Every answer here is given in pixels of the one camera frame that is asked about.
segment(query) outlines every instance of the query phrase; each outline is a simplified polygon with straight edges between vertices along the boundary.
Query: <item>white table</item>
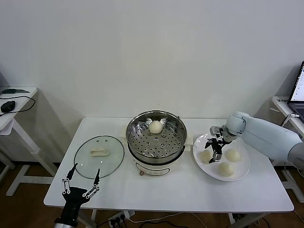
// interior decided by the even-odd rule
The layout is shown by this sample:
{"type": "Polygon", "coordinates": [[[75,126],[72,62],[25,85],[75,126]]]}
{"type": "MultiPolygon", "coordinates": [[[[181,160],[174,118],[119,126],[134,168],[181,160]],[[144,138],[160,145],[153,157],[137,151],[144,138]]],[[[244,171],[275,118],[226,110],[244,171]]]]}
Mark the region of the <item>white table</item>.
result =
{"type": "MultiPolygon", "coordinates": [[[[62,178],[74,165],[78,148],[88,139],[111,135],[119,139],[122,127],[130,118],[84,118],[61,162],[44,199],[45,205],[62,207],[62,178]]],[[[212,125],[221,126],[226,120],[183,119],[187,131],[198,136],[208,133],[212,125]]],[[[100,191],[84,204],[86,209],[183,211],[210,213],[253,213],[231,225],[244,227],[271,212],[294,209],[269,159],[246,146],[251,159],[248,175],[235,182],[223,182],[205,174],[194,162],[192,152],[181,156],[180,169],[161,177],[140,176],[126,145],[121,166],[102,178],[100,191]]],[[[91,188],[93,180],[75,172],[72,186],[91,188]]]]}
{"type": "MultiPolygon", "coordinates": [[[[16,94],[1,94],[1,98],[9,98],[9,97],[16,97],[16,96],[28,96],[33,97],[37,92],[37,88],[35,87],[13,87],[15,89],[23,89],[29,91],[29,93],[16,93],[16,94]]],[[[14,108],[15,111],[20,111],[23,106],[29,101],[26,97],[20,98],[12,98],[8,100],[0,99],[0,106],[7,101],[14,100],[16,105],[14,108]]],[[[14,116],[18,113],[10,113],[0,116],[0,131],[4,131],[6,128],[12,127],[24,140],[24,144],[26,148],[30,151],[31,155],[36,158],[36,160],[52,175],[54,176],[57,167],[43,154],[41,153],[40,148],[35,144],[35,142],[30,138],[30,136],[25,132],[25,130],[19,125],[19,123],[14,119],[14,116]]],[[[0,181],[5,176],[6,172],[9,169],[14,169],[14,164],[6,158],[3,154],[0,153],[0,161],[3,162],[6,167],[3,172],[0,174],[0,181]]],[[[7,196],[14,195],[15,191],[17,190],[20,183],[38,183],[38,184],[50,184],[53,180],[52,177],[35,177],[35,176],[25,176],[26,172],[29,169],[29,165],[23,165],[21,170],[19,171],[18,175],[16,176],[15,180],[12,182],[10,188],[6,192],[7,196]]]]}
{"type": "MultiPolygon", "coordinates": [[[[274,96],[271,100],[275,104],[275,106],[280,110],[280,112],[284,116],[288,116],[289,114],[294,113],[288,106],[288,96],[274,96]]],[[[292,124],[292,126],[299,132],[299,134],[304,137],[304,123],[299,118],[292,118],[289,120],[289,122],[292,124]]],[[[297,197],[298,201],[300,203],[304,203],[304,194],[296,184],[295,180],[293,179],[292,175],[289,171],[282,171],[282,174],[284,175],[286,181],[283,181],[283,185],[285,189],[291,189],[295,196],[297,197]]]]}

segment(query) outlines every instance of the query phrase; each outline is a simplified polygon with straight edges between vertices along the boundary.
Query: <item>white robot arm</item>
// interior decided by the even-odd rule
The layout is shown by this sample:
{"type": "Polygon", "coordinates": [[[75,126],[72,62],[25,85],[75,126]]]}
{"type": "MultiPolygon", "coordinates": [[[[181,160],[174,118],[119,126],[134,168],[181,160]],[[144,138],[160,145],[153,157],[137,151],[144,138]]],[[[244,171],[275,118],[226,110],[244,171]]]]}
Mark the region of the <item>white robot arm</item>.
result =
{"type": "Polygon", "coordinates": [[[210,163],[221,158],[221,148],[241,137],[245,143],[252,146],[268,158],[289,162],[295,167],[304,170],[304,142],[297,133],[286,128],[257,119],[246,113],[235,112],[227,119],[222,127],[211,127],[211,135],[216,138],[209,139],[213,149],[213,158],[210,163]]]}

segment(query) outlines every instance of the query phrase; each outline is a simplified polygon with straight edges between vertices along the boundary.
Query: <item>white plate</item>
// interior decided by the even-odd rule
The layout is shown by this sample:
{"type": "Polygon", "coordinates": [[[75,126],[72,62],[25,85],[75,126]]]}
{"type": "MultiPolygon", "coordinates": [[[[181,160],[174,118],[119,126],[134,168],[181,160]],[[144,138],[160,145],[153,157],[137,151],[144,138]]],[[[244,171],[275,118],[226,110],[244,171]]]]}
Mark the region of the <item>white plate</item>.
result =
{"type": "MultiPolygon", "coordinates": [[[[248,152],[246,151],[246,149],[243,146],[243,140],[240,138],[237,138],[232,143],[225,145],[222,149],[223,155],[222,155],[221,160],[219,162],[207,164],[207,163],[204,163],[200,159],[199,155],[203,150],[205,150],[205,145],[206,145],[208,138],[211,138],[210,133],[204,134],[204,135],[200,136],[199,138],[197,138],[197,140],[195,141],[195,143],[193,145],[193,156],[194,156],[196,163],[199,165],[199,167],[205,173],[207,173],[209,176],[211,176],[215,179],[221,180],[221,181],[237,181],[237,180],[244,178],[250,169],[250,157],[248,155],[248,152]],[[239,161],[239,162],[229,161],[225,157],[225,152],[228,149],[236,149],[237,151],[239,151],[239,153],[241,154],[241,161],[239,161]],[[232,165],[232,167],[234,168],[234,172],[235,172],[232,176],[225,177],[220,174],[219,164],[221,164],[222,162],[228,162],[232,165]]],[[[206,150],[212,151],[212,147],[209,146],[206,150]]]]}

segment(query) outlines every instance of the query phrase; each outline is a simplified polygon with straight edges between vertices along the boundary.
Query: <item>glass lid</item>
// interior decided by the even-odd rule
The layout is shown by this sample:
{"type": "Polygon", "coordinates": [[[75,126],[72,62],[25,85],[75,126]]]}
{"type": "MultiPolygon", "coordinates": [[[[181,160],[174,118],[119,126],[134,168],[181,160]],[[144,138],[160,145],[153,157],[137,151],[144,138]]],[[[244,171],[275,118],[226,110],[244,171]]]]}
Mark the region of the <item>glass lid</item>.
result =
{"type": "Polygon", "coordinates": [[[96,177],[100,169],[100,178],[113,173],[124,158],[124,147],[121,142],[111,136],[97,136],[86,141],[78,149],[74,164],[77,172],[89,179],[96,177]]]}

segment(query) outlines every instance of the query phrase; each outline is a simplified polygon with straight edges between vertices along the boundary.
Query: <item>computer mouse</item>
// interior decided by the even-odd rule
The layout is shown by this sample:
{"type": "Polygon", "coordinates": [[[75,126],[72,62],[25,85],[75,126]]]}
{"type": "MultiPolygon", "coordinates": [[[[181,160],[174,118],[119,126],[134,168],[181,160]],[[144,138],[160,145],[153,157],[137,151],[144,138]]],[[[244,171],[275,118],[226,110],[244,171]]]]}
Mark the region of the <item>computer mouse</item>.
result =
{"type": "Polygon", "coordinates": [[[16,105],[15,101],[8,101],[3,105],[1,105],[1,111],[3,113],[9,113],[15,108],[15,105],[16,105]]]}

